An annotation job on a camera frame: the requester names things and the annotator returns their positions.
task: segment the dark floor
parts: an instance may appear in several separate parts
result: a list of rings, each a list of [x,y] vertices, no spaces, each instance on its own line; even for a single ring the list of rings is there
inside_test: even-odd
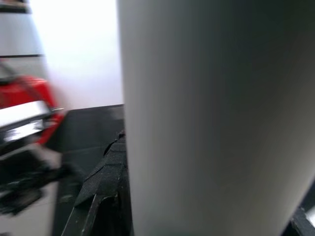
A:
[[[72,110],[46,146],[87,175],[123,128],[122,105]],[[59,183],[52,236],[62,234],[79,189],[72,178]]]

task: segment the black fabric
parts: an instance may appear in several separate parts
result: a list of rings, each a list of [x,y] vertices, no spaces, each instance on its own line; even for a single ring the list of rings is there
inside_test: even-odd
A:
[[[88,176],[123,129],[123,105],[72,110],[46,146],[61,152],[63,163],[75,164]],[[52,236],[62,234],[79,191],[73,179],[60,181]]]
[[[94,194],[108,197],[114,196],[126,169],[126,144],[120,140],[111,145],[105,157],[87,177],[75,202],[75,206],[91,198]]]

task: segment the white cylinder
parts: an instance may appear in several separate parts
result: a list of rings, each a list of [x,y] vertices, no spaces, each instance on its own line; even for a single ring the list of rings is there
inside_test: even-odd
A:
[[[281,234],[315,174],[315,38],[299,11],[119,1],[136,236]]]

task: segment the red machine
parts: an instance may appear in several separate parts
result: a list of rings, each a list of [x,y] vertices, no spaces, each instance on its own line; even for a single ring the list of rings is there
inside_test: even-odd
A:
[[[0,70],[0,109],[42,100],[53,112],[49,128],[45,129],[37,140],[40,144],[46,143],[64,118],[57,108],[48,82],[34,76],[17,75],[3,61],[0,61]]]

